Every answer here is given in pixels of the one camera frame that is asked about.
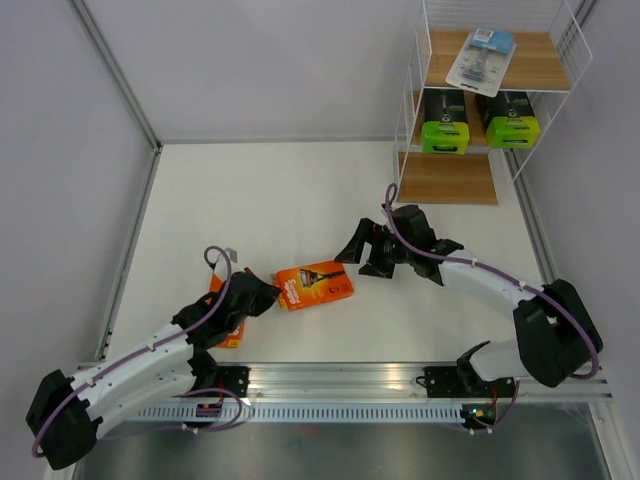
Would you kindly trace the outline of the white wire wooden shelf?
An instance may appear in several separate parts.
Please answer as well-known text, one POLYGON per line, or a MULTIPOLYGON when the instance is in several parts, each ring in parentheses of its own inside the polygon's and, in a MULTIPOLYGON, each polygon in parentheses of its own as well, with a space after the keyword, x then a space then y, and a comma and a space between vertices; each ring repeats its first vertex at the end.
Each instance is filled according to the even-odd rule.
POLYGON ((512 153, 522 172, 593 59, 578 20, 565 1, 423 1, 402 90, 393 140, 398 201, 497 203, 491 160, 512 153), (490 149, 475 93, 445 78, 468 35, 477 28, 512 33, 517 48, 499 91, 526 92, 540 125, 531 149, 490 149), (464 94, 470 140, 463 155, 423 153, 425 89, 464 94))

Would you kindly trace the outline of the orange razor box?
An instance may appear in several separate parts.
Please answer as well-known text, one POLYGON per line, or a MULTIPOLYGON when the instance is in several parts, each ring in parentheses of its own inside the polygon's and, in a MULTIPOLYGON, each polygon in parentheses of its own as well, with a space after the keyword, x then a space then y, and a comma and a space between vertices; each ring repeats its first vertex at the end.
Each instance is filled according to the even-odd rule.
MULTIPOLYGON (((222 280, 213 273, 211 276, 209 291, 219 293, 222 289, 222 280)), ((240 347, 244 336, 245 324, 241 322, 232 332, 230 332, 222 341, 215 345, 216 348, 237 349, 240 347)))
POLYGON ((279 288, 279 305, 287 311, 335 302, 354 293, 344 265, 335 261, 281 270, 272 276, 272 284, 279 288))

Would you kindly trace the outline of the orange razor box front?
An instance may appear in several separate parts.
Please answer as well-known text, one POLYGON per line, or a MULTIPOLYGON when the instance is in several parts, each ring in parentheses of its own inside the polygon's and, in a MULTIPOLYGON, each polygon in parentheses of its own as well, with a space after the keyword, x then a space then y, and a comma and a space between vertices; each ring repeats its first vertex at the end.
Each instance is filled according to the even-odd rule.
MULTIPOLYGON (((213 273, 211 276, 209 291, 219 293, 222 289, 222 280, 213 273)), ((237 349, 240 347, 244 336, 245 324, 241 322, 232 332, 230 332, 222 341, 215 345, 216 348, 237 349)))

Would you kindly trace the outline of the blue clear razor blister pack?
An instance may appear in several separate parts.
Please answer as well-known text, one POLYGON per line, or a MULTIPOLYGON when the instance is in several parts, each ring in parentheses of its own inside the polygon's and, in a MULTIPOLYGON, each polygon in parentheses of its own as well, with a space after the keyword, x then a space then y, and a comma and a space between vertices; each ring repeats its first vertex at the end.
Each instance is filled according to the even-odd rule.
POLYGON ((516 48, 512 33, 477 28, 465 40, 445 82, 476 95, 495 98, 516 48))

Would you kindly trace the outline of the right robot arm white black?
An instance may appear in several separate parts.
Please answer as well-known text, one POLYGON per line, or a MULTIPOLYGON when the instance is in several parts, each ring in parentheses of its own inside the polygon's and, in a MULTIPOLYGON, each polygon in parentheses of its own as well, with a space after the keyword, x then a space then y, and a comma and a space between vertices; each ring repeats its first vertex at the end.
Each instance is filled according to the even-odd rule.
POLYGON ((391 210, 390 219, 388 225, 361 219, 336 261, 386 279, 396 266, 408 265, 417 276, 478 300, 514 325, 514 339, 481 342, 457 359, 463 392, 478 395, 494 381, 515 377, 554 388, 580 377, 584 364, 598 368, 603 341, 570 282, 527 283, 485 264, 462 244, 438 238, 415 205, 391 210))

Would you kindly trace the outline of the aluminium rail frame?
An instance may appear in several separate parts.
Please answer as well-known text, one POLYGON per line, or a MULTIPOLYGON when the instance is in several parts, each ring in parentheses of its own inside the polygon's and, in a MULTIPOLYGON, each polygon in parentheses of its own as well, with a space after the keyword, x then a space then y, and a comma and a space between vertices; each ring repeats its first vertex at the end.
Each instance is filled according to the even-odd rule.
MULTIPOLYGON (((253 403, 461 403, 432 398, 415 383, 421 363, 249 363, 246 397, 253 403)), ((555 388, 520 379, 517 401, 608 403, 613 400, 602 371, 590 380, 569 378, 555 388)))

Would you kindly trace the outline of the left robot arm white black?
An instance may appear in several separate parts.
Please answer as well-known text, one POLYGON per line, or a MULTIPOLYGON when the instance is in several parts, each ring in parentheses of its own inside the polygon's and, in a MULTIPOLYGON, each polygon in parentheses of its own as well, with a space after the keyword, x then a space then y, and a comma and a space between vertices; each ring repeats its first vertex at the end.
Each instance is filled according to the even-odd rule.
POLYGON ((128 352, 70 376, 49 373, 26 414, 33 457, 61 470, 120 423, 160 401, 206 395, 237 399, 236 392, 222 388, 209 351, 247 318, 268 311, 279 295, 276 286, 251 271, 235 272, 128 352))

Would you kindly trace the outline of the green black razor box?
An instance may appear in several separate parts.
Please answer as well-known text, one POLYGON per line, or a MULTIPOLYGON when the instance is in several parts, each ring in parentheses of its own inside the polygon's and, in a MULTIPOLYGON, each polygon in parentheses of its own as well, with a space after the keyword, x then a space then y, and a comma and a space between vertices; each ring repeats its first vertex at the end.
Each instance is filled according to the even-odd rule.
POLYGON ((477 95, 476 107, 490 149, 531 149, 541 129, 526 92, 477 95))
POLYGON ((455 89, 425 89, 423 153, 463 155, 470 140, 464 94, 455 89))

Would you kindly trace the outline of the aluminium corner post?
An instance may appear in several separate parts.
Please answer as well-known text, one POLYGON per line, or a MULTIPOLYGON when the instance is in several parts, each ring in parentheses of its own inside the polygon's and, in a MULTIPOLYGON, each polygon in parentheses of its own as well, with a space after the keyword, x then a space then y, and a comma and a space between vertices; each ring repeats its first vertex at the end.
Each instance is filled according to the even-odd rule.
POLYGON ((134 123, 151 149, 158 152, 162 147, 162 142, 154 131, 88 3, 83 0, 69 0, 67 5, 85 32, 134 123))

